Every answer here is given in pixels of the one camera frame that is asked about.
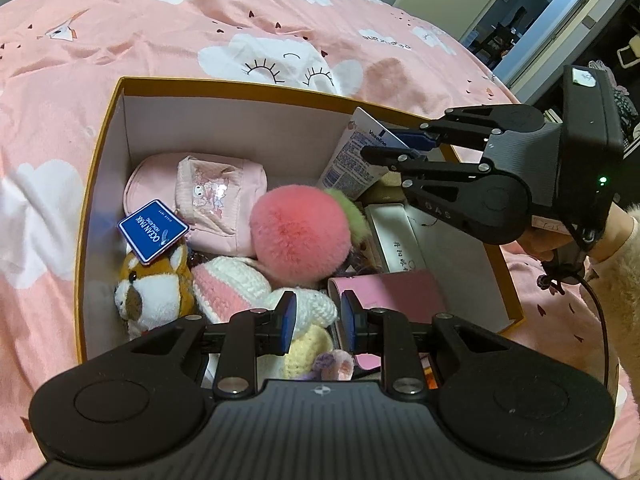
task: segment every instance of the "pink notebook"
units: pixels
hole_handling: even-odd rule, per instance
[[[338,305],[342,292],[352,290],[363,308],[397,310],[418,323],[430,323],[434,314],[447,310],[438,283],[428,270],[331,278],[328,288],[329,296]],[[358,355],[356,362],[364,370],[380,366],[380,358],[371,354]]]

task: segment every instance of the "human hand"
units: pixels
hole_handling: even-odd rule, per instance
[[[633,218],[615,203],[612,203],[604,234],[589,252],[590,258],[598,262],[603,262],[609,258],[622,247],[631,235],[633,228]],[[554,256],[553,250],[571,241],[572,238],[569,235],[533,227],[527,228],[518,239],[518,243],[527,254],[542,262],[551,261]]]

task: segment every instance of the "bed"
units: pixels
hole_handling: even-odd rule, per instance
[[[287,85],[426,118],[452,106],[515,102],[453,38],[378,0],[14,0],[0,7],[4,480],[25,478],[42,463],[28,425],[31,396],[77,363],[80,208],[97,133],[123,75]],[[505,254],[527,315],[512,337],[597,374],[599,328],[585,304],[574,295],[569,311],[566,301],[534,290],[535,263]],[[640,428],[630,395],[623,406],[604,457],[620,476]]]

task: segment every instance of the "wrist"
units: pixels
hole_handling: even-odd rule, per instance
[[[616,204],[611,204],[605,231],[589,257],[597,262],[609,259],[629,239],[633,230],[634,219]]]

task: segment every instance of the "black cable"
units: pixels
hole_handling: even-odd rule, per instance
[[[604,347],[603,384],[604,384],[604,387],[608,390],[609,389],[609,336],[607,335],[607,323],[604,321],[604,313],[602,311],[602,306],[600,305],[600,301],[598,300],[598,297],[596,296],[595,292],[591,288],[591,285],[589,285],[589,283],[587,283],[584,278],[578,276],[577,274],[574,274],[574,278],[578,280],[578,282],[584,287],[584,290],[586,290],[589,293],[589,295],[591,296],[591,299],[593,300],[593,303],[596,306],[596,310],[598,311],[598,317],[600,318],[600,326],[602,327],[602,345]]]

